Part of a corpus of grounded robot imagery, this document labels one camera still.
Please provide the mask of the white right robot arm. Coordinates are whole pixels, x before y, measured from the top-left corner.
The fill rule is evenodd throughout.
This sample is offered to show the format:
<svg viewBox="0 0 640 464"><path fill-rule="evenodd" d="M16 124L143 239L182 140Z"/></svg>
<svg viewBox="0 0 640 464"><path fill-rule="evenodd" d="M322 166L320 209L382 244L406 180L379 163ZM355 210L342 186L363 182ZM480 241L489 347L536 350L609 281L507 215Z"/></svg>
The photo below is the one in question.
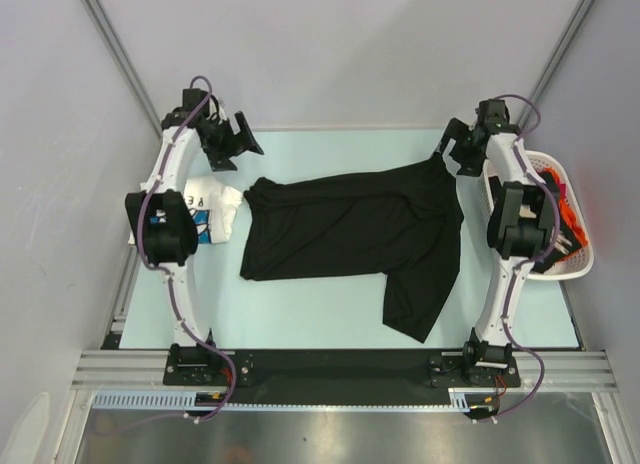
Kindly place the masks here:
<svg viewBox="0 0 640 464"><path fill-rule="evenodd" d="M456 366L473 385L506 374L513 351L524 349L512 331L520 294L535 264L551 254L561 230L558 198L526 156L526 132L511 121L509 97L481 101L472 124L451 119L436 148L458 165L459 176L479 177L490 163L500 184L487 224L486 242L493 255L489 288Z"/></svg>

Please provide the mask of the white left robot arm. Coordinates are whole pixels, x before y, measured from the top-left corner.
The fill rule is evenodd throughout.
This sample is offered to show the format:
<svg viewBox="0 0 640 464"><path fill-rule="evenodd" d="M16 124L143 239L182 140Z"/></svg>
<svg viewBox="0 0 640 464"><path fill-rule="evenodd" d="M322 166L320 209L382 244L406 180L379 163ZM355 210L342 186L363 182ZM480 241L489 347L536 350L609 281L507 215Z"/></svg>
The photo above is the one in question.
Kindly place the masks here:
<svg viewBox="0 0 640 464"><path fill-rule="evenodd" d="M184 89L182 104L161 121L162 143L151 175L140 191L125 197L133 242L145 267L162 275L173 313L168 374L187 371L202 384L214 381L225 365L211 330L200 323L193 269L200 241L184 192L199 151L214 171L235 171L231 159L244 152L264 153L244 114L234 117L238 132L212 92Z"/></svg>

